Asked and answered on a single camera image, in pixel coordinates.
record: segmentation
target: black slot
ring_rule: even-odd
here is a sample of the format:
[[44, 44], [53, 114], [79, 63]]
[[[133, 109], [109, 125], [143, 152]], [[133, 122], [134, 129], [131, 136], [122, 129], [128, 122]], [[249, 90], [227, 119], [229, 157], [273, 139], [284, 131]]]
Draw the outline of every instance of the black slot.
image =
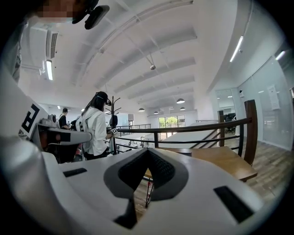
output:
[[79, 169], [75, 169], [75, 170], [65, 171], [65, 172], [63, 172], [63, 174], [65, 177], [71, 177], [73, 175], [81, 174], [84, 172], [87, 172], [87, 170], [85, 168], [79, 168]]
[[214, 191], [239, 223], [253, 215], [253, 211], [248, 208], [248, 206], [246, 206], [227, 186], [215, 188]]

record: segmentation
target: hand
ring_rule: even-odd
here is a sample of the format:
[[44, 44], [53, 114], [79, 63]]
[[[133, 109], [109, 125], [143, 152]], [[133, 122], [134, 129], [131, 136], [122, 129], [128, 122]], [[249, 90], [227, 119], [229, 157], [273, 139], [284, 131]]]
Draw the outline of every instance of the hand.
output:
[[111, 139], [114, 136], [114, 134], [112, 132], [110, 132], [109, 134], [106, 135], [106, 139]]

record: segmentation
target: white robot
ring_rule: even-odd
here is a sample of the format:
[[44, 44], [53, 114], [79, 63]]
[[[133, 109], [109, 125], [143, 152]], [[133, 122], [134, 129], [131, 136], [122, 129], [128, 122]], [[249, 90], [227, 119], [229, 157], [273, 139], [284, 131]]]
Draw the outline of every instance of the white robot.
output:
[[[143, 148], [58, 164], [44, 151], [49, 144], [85, 143], [91, 134], [55, 128], [52, 117], [5, 69], [0, 77], [1, 170], [17, 203], [42, 229], [77, 235], [228, 235], [255, 223], [252, 217], [263, 206], [260, 197], [209, 162]], [[31, 141], [20, 140], [19, 129]], [[154, 190], [137, 222], [133, 194], [147, 168]]]

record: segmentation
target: desk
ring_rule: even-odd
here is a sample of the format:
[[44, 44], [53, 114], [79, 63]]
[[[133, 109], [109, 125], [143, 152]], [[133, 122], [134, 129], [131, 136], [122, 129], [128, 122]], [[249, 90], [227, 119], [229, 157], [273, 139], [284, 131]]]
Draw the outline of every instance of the desk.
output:
[[252, 166], [227, 146], [207, 149], [159, 149], [184, 154], [191, 153], [192, 157], [211, 162], [241, 181], [246, 181], [257, 175], [257, 171]]

